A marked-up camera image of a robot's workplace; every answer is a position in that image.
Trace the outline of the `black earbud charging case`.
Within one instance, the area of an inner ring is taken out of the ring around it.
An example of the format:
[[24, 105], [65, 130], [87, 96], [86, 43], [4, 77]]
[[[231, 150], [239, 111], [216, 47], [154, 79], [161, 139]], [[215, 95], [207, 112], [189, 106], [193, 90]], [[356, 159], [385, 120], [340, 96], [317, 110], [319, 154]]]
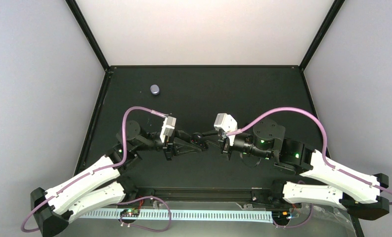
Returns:
[[209, 148], [206, 139], [202, 133], [195, 132], [191, 135], [191, 142], [193, 145], [200, 148], [202, 151], [207, 150]]

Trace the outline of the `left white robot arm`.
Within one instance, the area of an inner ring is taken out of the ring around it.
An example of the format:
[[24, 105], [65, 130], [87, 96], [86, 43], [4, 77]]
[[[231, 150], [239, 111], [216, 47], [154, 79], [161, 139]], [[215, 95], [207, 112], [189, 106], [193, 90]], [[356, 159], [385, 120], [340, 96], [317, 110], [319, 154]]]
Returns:
[[119, 144], [89, 168], [70, 180], [30, 194], [32, 216], [43, 237], [54, 237], [90, 211], [123, 202], [136, 202], [138, 188], [126, 170], [140, 161], [139, 151], [162, 151], [173, 156], [202, 152], [208, 148], [203, 133], [175, 129], [175, 118], [164, 120], [160, 132], [146, 132], [134, 120], [119, 133]]

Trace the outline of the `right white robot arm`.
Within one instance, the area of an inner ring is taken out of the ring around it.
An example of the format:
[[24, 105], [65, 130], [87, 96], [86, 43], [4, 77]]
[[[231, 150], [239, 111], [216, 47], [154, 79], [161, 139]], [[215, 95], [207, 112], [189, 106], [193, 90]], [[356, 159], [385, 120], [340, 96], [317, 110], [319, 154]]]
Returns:
[[203, 148], [217, 145], [228, 158], [238, 152], [241, 156], [269, 159], [282, 172], [319, 181], [319, 185], [273, 181], [266, 199], [273, 208], [311, 203], [336, 207], [363, 220], [377, 220], [389, 213], [389, 200], [381, 196], [382, 188], [389, 186], [387, 175], [366, 175], [338, 163], [330, 164], [318, 150], [286, 138], [285, 128], [268, 118], [257, 122], [250, 133], [225, 137], [236, 125], [231, 115], [219, 114], [214, 131], [194, 139]]

